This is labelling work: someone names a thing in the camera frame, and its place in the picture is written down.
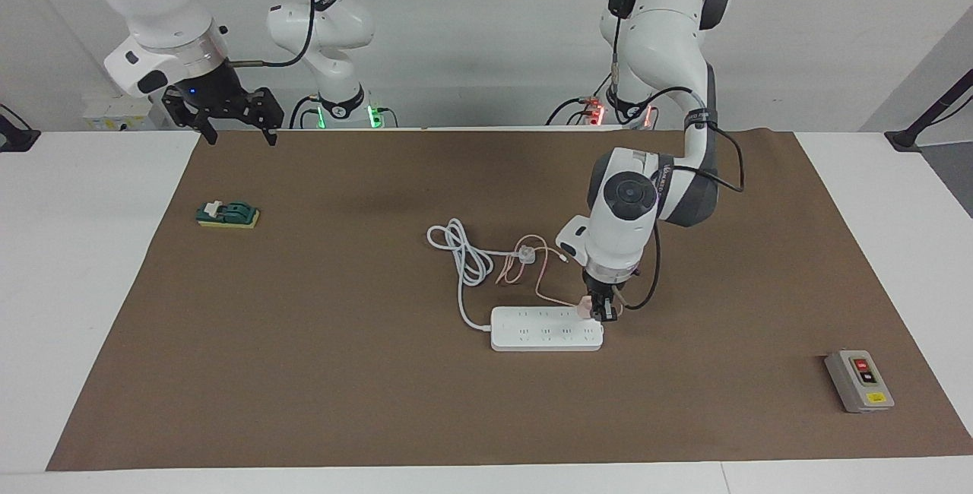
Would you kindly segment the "brown table mat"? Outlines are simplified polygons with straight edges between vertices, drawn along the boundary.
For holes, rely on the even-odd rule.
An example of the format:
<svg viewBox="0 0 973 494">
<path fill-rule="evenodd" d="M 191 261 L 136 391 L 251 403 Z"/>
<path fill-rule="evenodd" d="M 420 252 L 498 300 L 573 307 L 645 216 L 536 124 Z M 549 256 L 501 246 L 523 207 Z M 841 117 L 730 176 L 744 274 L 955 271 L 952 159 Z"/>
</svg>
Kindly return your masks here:
<svg viewBox="0 0 973 494">
<path fill-rule="evenodd" d="M 500 353 L 458 314 L 483 247 L 586 213 L 615 147 L 675 131 L 250 131 L 195 145 L 49 460 L 134 467 L 537 465 L 973 454 L 973 438 L 793 136 L 739 137 L 745 192 L 661 227 L 653 300 L 595 352 Z M 207 227 L 204 203 L 260 210 Z M 824 366 L 866 350 L 895 407 Z"/>
</svg>

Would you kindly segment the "white power strip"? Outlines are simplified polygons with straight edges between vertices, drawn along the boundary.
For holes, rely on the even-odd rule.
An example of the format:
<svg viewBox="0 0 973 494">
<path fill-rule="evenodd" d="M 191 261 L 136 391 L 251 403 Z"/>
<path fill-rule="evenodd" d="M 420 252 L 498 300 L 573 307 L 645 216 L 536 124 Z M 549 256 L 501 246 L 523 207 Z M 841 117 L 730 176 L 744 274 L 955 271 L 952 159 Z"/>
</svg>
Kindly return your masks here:
<svg viewBox="0 0 973 494">
<path fill-rule="evenodd" d="M 567 306 L 500 306 L 490 315 L 490 344 L 498 352 L 593 352 L 604 328 Z"/>
</svg>

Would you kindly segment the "white background box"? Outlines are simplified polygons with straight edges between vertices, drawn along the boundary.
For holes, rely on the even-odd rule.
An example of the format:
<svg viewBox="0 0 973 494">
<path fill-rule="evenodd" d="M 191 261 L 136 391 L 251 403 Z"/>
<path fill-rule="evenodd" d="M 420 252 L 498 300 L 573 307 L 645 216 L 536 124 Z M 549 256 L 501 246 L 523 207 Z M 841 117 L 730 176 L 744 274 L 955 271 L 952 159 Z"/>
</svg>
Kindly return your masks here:
<svg viewBox="0 0 973 494">
<path fill-rule="evenodd" d="M 171 123 L 161 105 L 149 98 L 87 96 L 82 120 L 91 131 L 163 131 Z"/>
</svg>

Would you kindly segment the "green knife switch block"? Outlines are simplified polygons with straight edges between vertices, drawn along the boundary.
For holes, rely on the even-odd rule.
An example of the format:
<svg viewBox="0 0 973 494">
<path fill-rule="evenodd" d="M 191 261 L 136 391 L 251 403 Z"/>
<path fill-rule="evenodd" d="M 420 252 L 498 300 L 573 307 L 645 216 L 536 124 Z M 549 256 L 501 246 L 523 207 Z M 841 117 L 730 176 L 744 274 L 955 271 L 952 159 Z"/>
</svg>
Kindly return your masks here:
<svg viewBox="0 0 973 494">
<path fill-rule="evenodd" d="M 242 201 L 223 202 L 219 200 L 202 204 L 197 209 L 195 221 L 198 225 L 233 230 L 252 230 L 258 222 L 260 210 Z"/>
</svg>

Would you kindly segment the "black table clamp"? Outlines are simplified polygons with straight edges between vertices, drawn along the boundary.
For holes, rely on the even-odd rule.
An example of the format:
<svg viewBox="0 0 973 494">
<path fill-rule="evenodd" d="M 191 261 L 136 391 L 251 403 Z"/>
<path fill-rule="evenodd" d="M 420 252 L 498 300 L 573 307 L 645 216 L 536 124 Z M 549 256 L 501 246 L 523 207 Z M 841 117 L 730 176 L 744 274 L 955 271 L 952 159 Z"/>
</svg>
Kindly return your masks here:
<svg viewBox="0 0 973 494">
<path fill-rule="evenodd" d="M 0 103 L 0 136 L 3 140 L 0 154 L 29 151 L 41 134 L 41 131 L 35 130 L 20 114 Z"/>
</svg>

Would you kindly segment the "grey on-off switch box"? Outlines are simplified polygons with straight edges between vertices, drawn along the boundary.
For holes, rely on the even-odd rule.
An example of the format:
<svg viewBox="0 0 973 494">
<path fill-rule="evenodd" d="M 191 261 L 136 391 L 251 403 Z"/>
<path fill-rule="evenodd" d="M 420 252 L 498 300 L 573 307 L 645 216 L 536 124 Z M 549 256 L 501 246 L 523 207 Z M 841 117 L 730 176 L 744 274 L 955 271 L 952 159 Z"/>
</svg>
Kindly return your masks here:
<svg viewBox="0 0 973 494">
<path fill-rule="evenodd" d="M 849 413 L 891 410 L 895 401 L 866 350 L 838 350 L 824 356 L 824 366 Z"/>
</svg>

